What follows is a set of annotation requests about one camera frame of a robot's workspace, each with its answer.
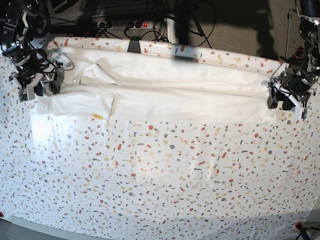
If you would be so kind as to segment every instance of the floor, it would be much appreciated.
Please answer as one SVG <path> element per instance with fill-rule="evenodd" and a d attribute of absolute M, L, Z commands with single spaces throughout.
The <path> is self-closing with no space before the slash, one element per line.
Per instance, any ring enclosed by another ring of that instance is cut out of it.
<path fill-rule="evenodd" d="M 119 3 L 130 2 L 131 0 L 121 0 Z M 80 1 L 68 11 L 76 11 L 84 6 Z M 174 12 L 173 3 L 171 3 L 171 12 Z M 287 35 L 288 35 L 288 12 L 295 7 L 294 0 L 208 0 L 199 1 L 195 8 L 197 16 L 204 33 L 208 36 L 213 28 L 214 12 L 212 3 L 216 9 L 216 24 L 212 35 L 208 41 L 213 49 L 225 50 L 235 53 L 241 53 L 251 56 L 264 57 L 279 60 L 280 56 L 286 55 Z M 195 24 L 191 20 L 190 29 L 196 31 Z M 296 23 L 290 31 L 291 42 L 302 44 L 299 32 L 299 22 Z M 123 30 L 110 31 L 120 38 L 126 38 Z M 129 30 L 128 34 L 141 36 L 143 30 Z M 145 36 L 145 40 L 152 40 L 153 34 Z M 198 46 L 205 39 L 193 33 L 189 33 L 189 44 Z M 296 44 L 289 45 L 289 52 L 297 47 Z"/>

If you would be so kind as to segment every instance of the black cable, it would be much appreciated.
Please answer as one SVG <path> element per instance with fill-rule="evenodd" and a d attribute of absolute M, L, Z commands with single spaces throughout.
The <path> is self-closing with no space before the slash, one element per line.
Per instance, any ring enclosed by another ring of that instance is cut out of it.
<path fill-rule="evenodd" d="M 105 33 L 110 34 L 111 36 L 114 36 L 114 37 L 115 37 L 115 38 L 117 38 L 117 39 L 121 39 L 121 37 L 118 37 L 118 36 L 116 36 L 116 35 L 112 34 L 112 33 L 111 33 L 111 32 L 109 32 L 109 31 L 105 31 Z"/>
<path fill-rule="evenodd" d="M 128 27 L 126 27 L 123 31 L 123 34 L 128 38 L 128 39 L 131 39 L 131 37 L 127 34 L 127 31 L 129 30 Z"/>
<path fill-rule="evenodd" d="M 201 3 L 201 2 L 205 2 L 205 3 L 207 3 L 207 4 L 209 4 L 211 6 L 211 8 L 213 10 L 213 16 L 214 16 L 213 17 L 213 21 L 214 22 L 213 22 L 213 26 L 212 26 L 212 29 L 211 29 L 209 35 L 208 36 L 204 35 L 205 40 L 202 43 L 200 43 L 198 45 L 198 47 L 201 47 L 202 44 L 204 44 L 205 42 L 209 41 L 208 38 L 210 38 L 211 34 L 214 32 L 214 29 L 215 29 L 215 26 L 216 26 L 216 20 L 217 20 L 217 11 L 216 11 L 215 5 L 212 2 L 208 1 L 208 0 L 199 0 L 199 1 L 197 1 L 197 3 Z"/>
<path fill-rule="evenodd" d="M 149 33 L 153 33 L 153 32 L 154 32 L 153 30 L 147 31 L 145 34 L 143 34 L 143 35 L 141 36 L 141 40 L 142 40 L 142 38 L 143 38 L 145 35 L 147 35 L 147 34 L 149 34 Z"/>
<path fill-rule="evenodd" d="M 28 42 L 28 44 L 30 45 L 30 47 L 31 47 L 37 54 L 39 54 L 41 57 L 43 57 L 48 63 L 50 63 L 50 64 L 54 67 L 55 72 L 57 72 L 57 71 L 58 71 L 58 70 L 57 70 L 57 66 L 54 65 L 53 62 L 50 61 L 46 56 L 43 56 L 43 55 L 31 44 L 31 42 L 28 40 L 27 37 L 26 37 L 25 39 L 26 39 L 26 41 Z"/>
<path fill-rule="evenodd" d="M 196 34 L 196 35 L 198 35 L 198 36 L 200 36 L 200 37 L 204 37 L 201 33 L 199 33 L 199 32 L 196 32 L 196 31 L 192 31 L 192 30 L 190 30 L 189 29 L 189 32 L 190 33 L 193 33 L 193 34 Z"/>
<path fill-rule="evenodd" d="M 64 22 L 59 22 L 59 23 L 52 24 L 52 26 L 54 26 L 54 25 L 59 25 L 59 24 L 65 24 L 65 23 L 78 24 L 77 21 L 73 21 L 73 20 L 66 20 L 66 19 L 62 19 L 62 18 L 58 18 L 58 17 L 53 17 L 53 16 L 51 16 L 50 18 L 51 18 L 51 19 L 60 20 L 60 21 L 64 21 Z"/>

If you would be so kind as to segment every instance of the table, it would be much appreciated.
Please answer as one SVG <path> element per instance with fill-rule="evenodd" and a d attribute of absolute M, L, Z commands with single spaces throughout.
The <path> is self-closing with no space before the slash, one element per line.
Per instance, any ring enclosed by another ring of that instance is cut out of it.
<path fill-rule="evenodd" d="M 128 40 L 60 38 L 127 51 Z M 140 41 L 142 54 L 189 57 L 261 74 L 277 61 Z M 279 111 L 277 125 L 176 124 L 38 115 L 20 103 L 1 57 L 0 210 L 109 239 L 286 239 L 318 196 L 319 85 L 307 120 Z"/>

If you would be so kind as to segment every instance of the wire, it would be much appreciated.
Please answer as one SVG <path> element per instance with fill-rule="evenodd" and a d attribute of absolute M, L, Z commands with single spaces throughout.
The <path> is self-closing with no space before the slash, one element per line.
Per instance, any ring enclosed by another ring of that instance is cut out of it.
<path fill-rule="evenodd" d="M 108 39 L 109 38 L 109 36 L 105 33 L 105 32 L 103 32 L 103 35 Z"/>
<path fill-rule="evenodd" d="M 59 25 L 59 24 L 65 24 L 65 23 L 78 24 L 77 21 L 73 21 L 73 20 L 66 20 L 66 19 L 62 19 L 62 18 L 58 18 L 58 17 L 53 17 L 53 16 L 51 16 L 50 18 L 51 18 L 51 19 L 57 19 L 57 20 L 60 20 L 60 21 L 64 21 L 64 22 L 59 22 L 59 23 L 52 24 L 51 26 Z"/>
<path fill-rule="evenodd" d="M 112 34 L 112 33 L 111 33 L 111 32 L 109 32 L 109 31 L 105 31 L 104 33 L 110 34 L 111 36 L 114 36 L 114 37 L 115 37 L 115 38 L 117 38 L 117 39 L 121 39 L 121 37 L 118 37 L 118 36 L 116 36 L 116 35 Z"/>
<path fill-rule="evenodd" d="M 206 36 L 206 35 L 204 35 L 204 37 L 205 37 L 205 40 L 202 42 L 202 43 L 200 43 L 199 45 L 198 45 L 198 47 L 201 47 L 201 45 L 203 45 L 205 42 L 209 42 L 209 40 L 208 40 L 208 38 L 210 38 L 210 36 L 212 35 L 212 33 L 214 32 L 214 29 L 215 29 L 215 26 L 216 26 L 216 20 L 217 20 L 217 11 L 216 11 L 216 7 L 215 7 L 215 5 L 212 3 L 212 2 L 210 2 L 210 1 L 208 1 L 208 0 L 199 0 L 197 3 L 201 3 L 201 2 L 205 2 L 205 3 L 207 3 L 207 4 L 209 4 L 210 6 L 211 6 L 211 8 L 212 8 L 212 10 L 213 10 L 213 26 L 212 26 L 212 29 L 211 29 L 211 31 L 210 31 L 210 33 L 209 33 L 209 35 L 208 36 Z"/>
<path fill-rule="evenodd" d="M 27 37 L 26 37 L 25 39 L 26 39 L 26 41 L 28 42 L 28 44 L 30 45 L 30 47 L 31 47 L 37 54 L 39 54 L 41 57 L 43 57 L 48 63 L 50 63 L 50 64 L 54 67 L 55 72 L 57 72 L 57 71 L 58 71 L 58 70 L 57 70 L 57 66 L 54 65 L 53 62 L 50 61 L 46 56 L 43 56 L 43 55 L 31 44 L 31 42 L 28 40 Z"/>
<path fill-rule="evenodd" d="M 127 34 L 127 31 L 129 30 L 128 27 L 126 27 L 123 31 L 123 34 L 128 38 L 128 39 L 131 39 L 131 37 Z"/>
<path fill-rule="evenodd" d="M 153 31 L 153 30 L 147 31 L 145 34 L 143 34 L 143 35 L 141 36 L 141 39 L 142 39 L 145 35 L 147 35 L 147 34 L 149 34 L 149 33 L 154 33 L 154 31 Z"/>

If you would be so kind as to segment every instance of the speckled table cover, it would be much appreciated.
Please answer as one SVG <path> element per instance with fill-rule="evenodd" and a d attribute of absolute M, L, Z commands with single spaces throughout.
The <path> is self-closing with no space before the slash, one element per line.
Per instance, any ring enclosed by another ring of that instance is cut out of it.
<path fill-rule="evenodd" d="M 61 37 L 58 46 L 127 51 L 128 40 Z M 141 41 L 142 54 L 278 75 L 286 64 Z M 119 240 L 280 240 L 319 196 L 320 97 L 277 125 L 176 124 L 38 115 L 19 102 L 1 57 L 0 212 Z"/>

